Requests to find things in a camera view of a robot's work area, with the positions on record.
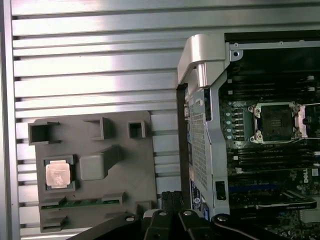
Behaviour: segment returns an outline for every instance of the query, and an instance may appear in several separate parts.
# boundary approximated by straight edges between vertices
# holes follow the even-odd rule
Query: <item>perforated metal panel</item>
[[[203,101],[199,98],[190,108],[190,135],[193,168],[195,178],[201,183],[205,190],[207,187],[206,146],[205,146],[205,123],[206,115],[202,107]]]

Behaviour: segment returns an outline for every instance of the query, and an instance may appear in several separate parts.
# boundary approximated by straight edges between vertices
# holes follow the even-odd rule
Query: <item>black plastic part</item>
[[[43,123],[29,123],[28,135],[29,145],[45,145],[45,144],[57,144],[61,141],[55,139],[53,135],[54,126],[59,125],[59,122],[43,122]]]
[[[215,182],[216,199],[226,200],[226,186],[224,181]]]
[[[216,238],[210,222],[192,210],[182,210],[178,213],[185,232],[185,238],[191,240],[213,240]]]
[[[163,210],[154,212],[150,227],[148,227],[144,235],[144,240],[169,239],[171,234],[172,220],[172,212],[166,212]]]
[[[110,139],[113,136],[112,123],[106,117],[84,120],[89,123],[90,139],[93,141]]]
[[[161,194],[161,208],[167,212],[178,213],[184,208],[181,191],[165,191]]]
[[[43,224],[41,224],[42,233],[59,232],[64,228],[64,224],[67,221],[67,217],[56,217],[46,219]]]
[[[134,214],[126,213],[69,238],[69,240],[104,239],[141,239],[141,220]]]
[[[320,30],[305,31],[266,31],[266,32],[233,32],[225,33],[226,42],[233,43],[265,43],[278,41],[320,40]]]
[[[182,84],[176,90],[176,106],[178,118],[180,177],[183,204],[186,209],[191,208],[190,176],[189,176],[189,150],[187,138],[187,123],[185,121],[185,90],[187,84]]]
[[[128,122],[128,133],[130,139],[141,139],[146,137],[146,127],[143,121]]]

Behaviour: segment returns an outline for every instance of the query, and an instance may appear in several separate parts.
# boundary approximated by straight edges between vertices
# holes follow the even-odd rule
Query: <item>cpu socket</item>
[[[248,107],[253,113],[255,134],[250,142],[256,144],[287,143],[302,137],[296,125],[299,106],[294,102],[257,103]]]

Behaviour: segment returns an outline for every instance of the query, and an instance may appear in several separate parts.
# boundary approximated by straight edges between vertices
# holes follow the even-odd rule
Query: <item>ridged metal surface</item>
[[[148,110],[157,192],[180,188],[176,68],[199,33],[318,29],[320,0],[12,0],[22,239],[41,234],[35,151],[38,118]]]

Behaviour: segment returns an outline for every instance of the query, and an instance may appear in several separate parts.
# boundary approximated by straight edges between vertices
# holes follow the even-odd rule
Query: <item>circuit board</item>
[[[41,209],[43,210],[64,209],[64,208],[88,207],[88,206],[99,206],[99,205],[116,205],[119,203],[120,203],[119,200],[102,201],[99,199],[87,199],[87,200],[77,200],[77,201],[64,201],[59,205],[42,206]]]
[[[292,240],[320,239],[318,85],[232,73],[219,90],[230,213]]]

